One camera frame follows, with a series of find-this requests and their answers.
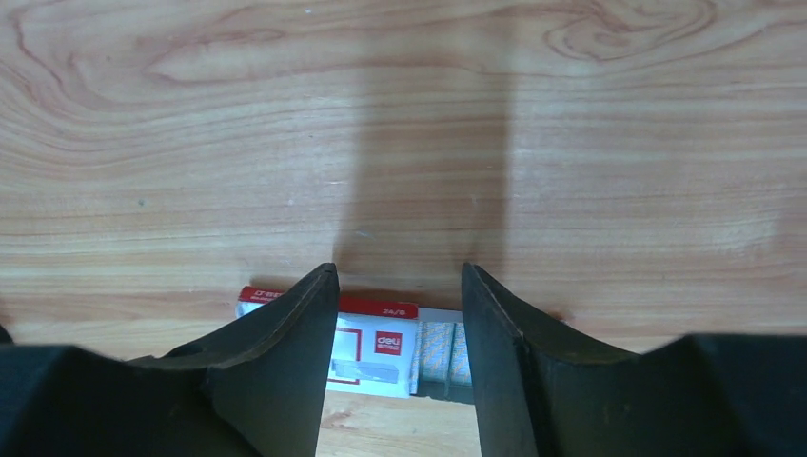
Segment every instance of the white box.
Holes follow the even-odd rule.
[[[246,287],[236,316],[270,303],[279,290]],[[342,297],[326,388],[341,392],[408,398],[417,385],[412,367],[418,335],[418,306]]]

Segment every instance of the deli logo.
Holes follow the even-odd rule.
[[[376,353],[388,355],[401,355],[401,340],[403,335],[394,331],[376,332]]]

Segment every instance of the wooden table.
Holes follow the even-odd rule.
[[[0,12],[0,322],[21,343],[163,353],[242,285],[331,260],[353,293],[442,308],[477,262],[636,350],[807,333],[804,2]],[[328,395],[323,453],[473,448],[470,407],[359,398]]]

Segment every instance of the red stripe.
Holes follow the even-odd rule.
[[[283,292],[276,289],[254,288],[247,286],[241,289],[240,302],[258,303],[265,305]],[[383,302],[380,300],[367,300],[364,298],[341,297],[339,311],[366,316],[392,317],[396,319],[418,319],[418,306],[406,302]]]

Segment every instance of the black plastic part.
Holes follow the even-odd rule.
[[[416,397],[428,397],[432,400],[440,400],[442,402],[463,403],[466,405],[474,404],[474,390],[471,386],[461,386],[450,384],[449,381],[418,381],[418,393]]]
[[[0,455],[314,455],[338,303],[323,264],[163,358],[2,346]]]
[[[3,326],[0,326],[0,345],[7,345],[13,342],[9,332]]]
[[[485,456],[807,455],[807,338],[691,334],[638,355],[463,268]]]

